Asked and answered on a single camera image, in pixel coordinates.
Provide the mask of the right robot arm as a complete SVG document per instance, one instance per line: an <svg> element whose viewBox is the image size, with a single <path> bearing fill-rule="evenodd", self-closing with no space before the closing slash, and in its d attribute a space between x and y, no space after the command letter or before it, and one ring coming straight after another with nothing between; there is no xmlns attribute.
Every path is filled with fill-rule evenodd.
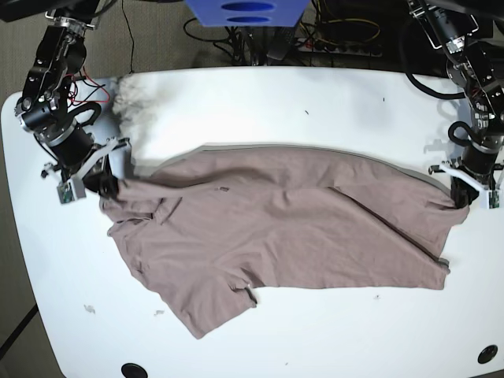
<svg viewBox="0 0 504 378"><path fill-rule="evenodd" d="M95 29L99 17L113 1L3 1L1 19L9 23L44 13L50 20L27 74L15 116L22 128L52 158L41 175L58 179L61 203L85 198L92 191L103 198L116 198L118 179L109 156L127 145L112 137L97 143L86 128L102 113L96 101L76 101L77 74L87 57L85 34Z"/></svg>

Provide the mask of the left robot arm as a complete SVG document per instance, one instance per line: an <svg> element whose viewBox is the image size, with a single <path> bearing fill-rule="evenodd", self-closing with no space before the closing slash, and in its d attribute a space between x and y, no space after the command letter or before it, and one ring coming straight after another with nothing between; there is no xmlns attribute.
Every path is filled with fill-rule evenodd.
<svg viewBox="0 0 504 378"><path fill-rule="evenodd" d="M420 83L409 69L408 80L418 90L440 100L466 99L472 122L455 121L448 128L449 140L463 149L462 155L429 167L429 173L450 176L450 196L457 207L479 199L485 209L503 206L503 171L497 161L503 148L503 86L487 52L474 35L480 29L477 17L501 17L502 7L478 9L474 2L410 1L408 20L399 39L402 65L407 67L406 33L418 22L432 47L447 58L447 75L461 92L445 94Z"/></svg>

